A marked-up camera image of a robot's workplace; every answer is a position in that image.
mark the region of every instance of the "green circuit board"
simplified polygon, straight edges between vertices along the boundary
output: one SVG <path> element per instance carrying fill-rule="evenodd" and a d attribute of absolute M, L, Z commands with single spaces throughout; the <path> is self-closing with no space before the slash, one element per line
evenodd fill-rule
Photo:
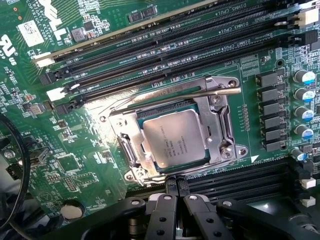
<path fill-rule="evenodd" d="M 203 8 L 93 44 L 95 38 L 201 2 Z M 4 0 L 0 7 L 0 111 L 25 137 L 31 153 L 48 151 L 45 161 L 31 168 L 29 191 L 49 217 L 60 214 L 65 200 L 81 202 L 86 209 L 84 215 L 89 215 L 125 198 L 127 191 L 141 188 L 125 180 L 130 171 L 127 157 L 111 124 L 101 121 L 101 112 L 117 100 L 177 82 L 203 76 L 235 77 L 242 89 L 240 94 L 229 96 L 228 102 L 234 139 L 248 148 L 247 155 L 228 166 L 194 173 L 189 178 L 275 161 L 289 156 L 294 147 L 320 141 L 319 81 L 307 86 L 293 81 L 294 73 L 301 69 L 319 73 L 320 49 L 312 49 L 310 44 L 278 45 L 288 36 L 314 32 L 320 24 L 274 27 L 278 19 L 314 8 L 312 4 L 281 8 L 268 0 Z M 48 9 L 53 10 L 50 16 Z M 84 38 L 93 43 L 77 48 L 72 30 L 83 31 L 84 23 L 89 22 L 93 25 L 85 29 Z M 156 35 L 159 45 L 148 45 Z M 140 38 L 143 43 L 137 47 Z M 188 46 L 197 48 L 190 52 Z M 33 62 L 39 55 L 70 47 L 78 51 L 59 54 L 48 65 Z M 69 72 L 54 82 L 44 84 L 40 78 L 61 69 Z M 160 69 L 167 72 L 162 75 Z M 270 71 L 278 73 L 273 85 L 278 88 L 277 99 L 282 100 L 277 101 L 279 113 L 284 114 L 280 115 L 281 147 L 266 151 L 257 75 Z M 295 99 L 293 92 L 300 87 L 314 91 L 315 98 L 307 103 Z M 57 99 L 50 101 L 47 92 L 58 88 L 63 92 L 55 93 Z M 56 110 L 79 99 L 87 101 L 101 90 L 106 94 L 67 114 Z M 303 123 L 313 130 L 310 139 L 302 139 L 294 131 L 302 122 L 294 110 L 301 105 L 315 112 L 312 121 Z M 1 136 L 8 136 L 4 128 Z M 15 147 L 10 144 L 2 153 L 14 150 L 15 157 L 6 160 L 17 167 L 20 154 Z M 306 158 L 317 156 L 318 148 L 311 150 Z"/>

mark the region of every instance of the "black connector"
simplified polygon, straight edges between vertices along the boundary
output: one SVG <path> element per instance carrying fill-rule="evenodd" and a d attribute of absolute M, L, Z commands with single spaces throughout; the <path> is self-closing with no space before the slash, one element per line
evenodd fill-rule
<path fill-rule="evenodd" d="M 73 98 L 69 103 L 57 105 L 55 107 L 58 115 L 65 115 L 71 113 L 73 109 L 79 109 L 86 103 L 86 99 L 83 96 L 77 96 Z"/>
<path fill-rule="evenodd" d="M 5 169 L 13 180 L 22 179 L 22 168 L 17 164 L 11 164 Z"/>
<path fill-rule="evenodd" d="M 72 74 L 69 70 L 69 67 L 61 68 L 57 71 L 49 71 L 39 76 L 39 79 L 43 85 L 50 85 L 55 83 L 58 80 L 63 80 L 67 77 L 70 77 Z"/>
<path fill-rule="evenodd" d="M 311 30 L 301 34 L 286 34 L 280 39 L 280 47 L 294 48 L 306 46 L 318 41 L 318 30 Z"/>

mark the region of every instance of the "cpu socket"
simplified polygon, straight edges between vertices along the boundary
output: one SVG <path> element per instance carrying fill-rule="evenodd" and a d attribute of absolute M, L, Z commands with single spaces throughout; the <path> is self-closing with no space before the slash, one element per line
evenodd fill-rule
<path fill-rule="evenodd" d="M 131 169 L 124 179 L 159 184 L 168 174 L 192 175 L 247 155 L 235 143 L 227 95 L 212 94 L 238 86 L 235 77 L 206 76 L 113 104 L 108 119 Z"/>

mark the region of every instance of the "black cable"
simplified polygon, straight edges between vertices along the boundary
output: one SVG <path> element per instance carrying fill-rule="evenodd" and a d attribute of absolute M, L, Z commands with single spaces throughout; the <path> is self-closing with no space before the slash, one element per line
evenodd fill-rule
<path fill-rule="evenodd" d="M 28 192 L 30 171 L 31 171 L 29 151 L 23 137 L 21 136 L 16 126 L 2 113 L 0 113 L 0 123 L 3 123 L 8 128 L 11 135 L 17 142 L 20 153 L 21 153 L 21 160 L 22 160 L 21 185 L 15 200 L 15 203 L 13 205 L 12 211 L 8 216 L 8 218 L 6 219 L 6 221 L 2 224 L 2 226 L 0 226 L 0 230 L 3 229 L 7 224 L 10 224 L 11 227 L 14 230 L 16 230 L 21 236 L 29 240 L 32 238 L 28 236 L 28 234 L 13 221 L 13 218 L 15 217 L 16 213 L 22 207 Z"/>

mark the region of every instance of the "white arrow marking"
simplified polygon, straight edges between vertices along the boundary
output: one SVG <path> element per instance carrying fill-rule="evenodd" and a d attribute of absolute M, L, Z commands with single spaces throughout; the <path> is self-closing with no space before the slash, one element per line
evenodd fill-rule
<path fill-rule="evenodd" d="M 251 163 L 253 164 L 254 161 L 257 160 L 258 157 L 259 157 L 259 155 L 252 156 L 252 157 L 251 157 Z"/>

